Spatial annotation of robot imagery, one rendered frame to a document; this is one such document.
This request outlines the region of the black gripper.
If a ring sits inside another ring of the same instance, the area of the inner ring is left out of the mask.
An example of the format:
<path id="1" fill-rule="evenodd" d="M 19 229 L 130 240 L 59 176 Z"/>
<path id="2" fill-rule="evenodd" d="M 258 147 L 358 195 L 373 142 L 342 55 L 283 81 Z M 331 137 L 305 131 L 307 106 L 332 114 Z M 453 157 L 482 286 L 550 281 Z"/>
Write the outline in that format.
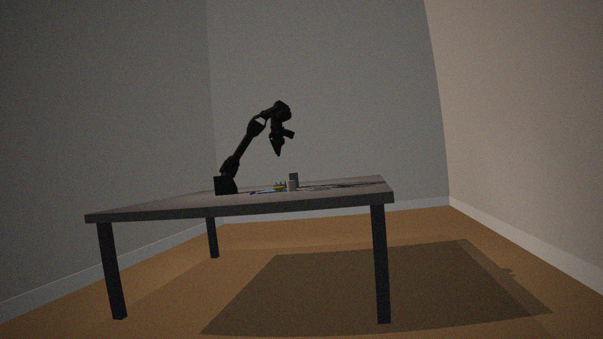
<path id="1" fill-rule="evenodd" d="M 270 126 L 271 132 L 269 133 L 269 139 L 273 138 L 270 139 L 270 143 L 277 156 L 280 156 L 281 146 L 285 143 L 284 136 L 282 135 L 282 128 L 282 124 L 271 124 Z"/>

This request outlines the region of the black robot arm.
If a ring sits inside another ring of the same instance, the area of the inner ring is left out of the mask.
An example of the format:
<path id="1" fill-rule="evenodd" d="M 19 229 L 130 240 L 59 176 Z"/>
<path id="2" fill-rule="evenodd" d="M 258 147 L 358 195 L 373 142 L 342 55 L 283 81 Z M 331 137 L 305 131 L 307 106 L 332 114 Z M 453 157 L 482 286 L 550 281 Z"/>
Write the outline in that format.
<path id="1" fill-rule="evenodd" d="M 254 137 L 257 137 L 262 131 L 266 128 L 267 120 L 271 118 L 271 124 L 282 124 L 283 122 L 289 120 L 292 116 L 289 111 L 289 106 L 285 105 L 281 100 L 278 100 L 274 103 L 274 106 L 267 110 L 262 110 L 260 114 L 252 117 L 247 125 L 247 134 L 243 138 L 242 142 L 234 152 L 232 156 L 229 156 L 222 166 L 220 167 L 219 172 L 221 172 L 220 176 L 232 175 L 232 178 L 235 178 L 239 167 L 239 159 L 243 156 L 243 153 L 247 149 L 248 145 L 251 143 Z M 262 125 L 257 122 L 255 119 L 262 117 L 265 119 L 265 124 Z M 293 138 L 295 132 L 289 129 L 282 128 L 282 135 L 284 137 Z"/>

